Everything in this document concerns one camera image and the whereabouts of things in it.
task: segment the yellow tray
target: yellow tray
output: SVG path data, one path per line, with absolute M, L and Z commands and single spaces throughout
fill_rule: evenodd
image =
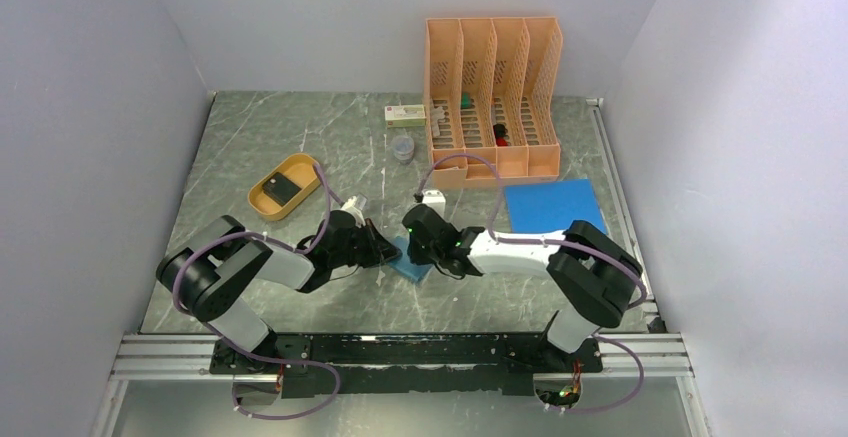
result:
M 321 181 L 318 180 L 318 175 L 315 174 L 315 169 L 312 167 L 317 161 L 306 154 L 292 154 L 280 165 L 254 185 L 247 194 L 247 201 L 250 206 L 256 210 L 263 219 L 274 221 L 280 220 L 289 215 L 303 199 L 309 196 L 318 186 Z M 300 192 L 295 194 L 291 200 L 286 202 L 286 205 L 274 202 L 274 199 L 268 197 L 262 190 L 262 184 L 268 181 L 275 173 L 281 173 L 291 180 L 298 187 Z

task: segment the table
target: table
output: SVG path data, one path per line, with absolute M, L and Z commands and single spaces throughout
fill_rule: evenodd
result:
M 279 222 L 265 222 L 247 201 L 250 187 L 296 152 L 321 162 L 331 187 L 343 199 L 366 195 L 367 214 L 387 239 L 404 233 L 401 218 L 413 205 L 412 193 L 429 165 L 426 137 L 423 128 L 387 129 L 383 108 L 415 103 L 421 103 L 420 94 L 219 92 L 186 182 L 169 250 L 223 214 L 290 243 L 314 234 L 325 206 L 320 189 Z M 551 110 L 562 144 L 560 179 L 589 178 L 613 240 L 635 244 L 623 225 L 622 202 L 612 188 L 602 135 L 585 99 L 555 97 Z M 387 148 L 398 133 L 415 140 L 410 165 L 401 165 Z M 492 190 L 445 194 L 446 214 L 457 227 L 483 225 L 495 200 Z M 501 210 L 495 227 L 510 230 L 506 210 Z M 551 279 L 503 274 L 457 282 L 433 272 L 415 286 L 387 266 L 331 282 L 308 295 L 255 280 L 243 298 L 281 332 L 541 330 L 567 303 Z M 648 318 L 651 314 L 642 309 L 628 311 L 616 331 L 645 332 Z M 205 332 L 174 311 L 170 293 L 158 283 L 140 330 Z

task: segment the blue sheet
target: blue sheet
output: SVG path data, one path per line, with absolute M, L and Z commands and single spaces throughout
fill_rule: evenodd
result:
M 607 228 L 588 179 L 545 184 L 512 185 L 504 189 L 512 231 L 536 234 L 564 230 L 574 220 Z

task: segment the marble table top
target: marble table top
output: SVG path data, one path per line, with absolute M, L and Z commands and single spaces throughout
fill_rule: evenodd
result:
M 426 137 L 422 127 L 387 129 L 383 108 L 415 103 L 421 103 L 420 94 L 219 92 L 186 182 L 169 250 L 223 214 L 290 243 L 314 234 L 325 206 L 320 188 L 278 222 L 264 221 L 247 201 L 251 186 L 296 152 L 321 162 L 331 188 L 343 199 L 367 196 L 367 215 L 387 239 L 403 234 L 401 218 L 429 165 Z M 585 99 L 555 97 L 552 115 L 562 144 L 560 179 L 590 179 L 610 235 L 624 245 L 623 217 L 616 210 L 609 168 Z M 400 164 L 387 145 L 402 133 L 416 144 L 409 165 Z M 494 190 L 445 194 L 446 214 L 457 227 L 484 225 L 495 200 Z M 496 230 L 510 230 L 505 209 Z M 255 280 L 243 298 L 280 332 L 541 330 L 567 305 L 551 279 L 500 274 L 454 281 L 431 272 L 416 286 L 388 266 L 330 282 L 311 294 Z M 645 320 L 640 309 L 633 309 L 616 331 L 644 332 Z M 141 331 L 205 329 L 176 312 L 170 293 L 157 283 Z

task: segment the back wall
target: back wall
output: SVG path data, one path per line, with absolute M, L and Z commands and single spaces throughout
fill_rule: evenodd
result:
M 556 15 L 556 93 L 602 96 L 655 0 L 162 0 L 214 90 L 421 92 L 424 19 Z

